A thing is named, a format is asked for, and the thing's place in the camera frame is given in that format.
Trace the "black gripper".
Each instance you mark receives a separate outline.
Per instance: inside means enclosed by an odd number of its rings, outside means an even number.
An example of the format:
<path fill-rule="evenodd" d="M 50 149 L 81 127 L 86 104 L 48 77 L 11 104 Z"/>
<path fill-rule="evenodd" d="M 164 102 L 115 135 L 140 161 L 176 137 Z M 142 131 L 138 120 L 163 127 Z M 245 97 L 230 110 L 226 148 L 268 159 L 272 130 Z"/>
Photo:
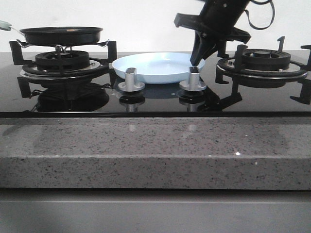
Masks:
<path fill-rule="evenodd" d="M 235 27 L 249 4 L 248 0 L 207 0 L 199 15 L 178 13 L 174 19 L 176 27 L 195 31 L 190 62 L 197 66 L 217 52 L 217 57 L 228 58 L 227 41 L 247 43 L 251 35 Z"/>

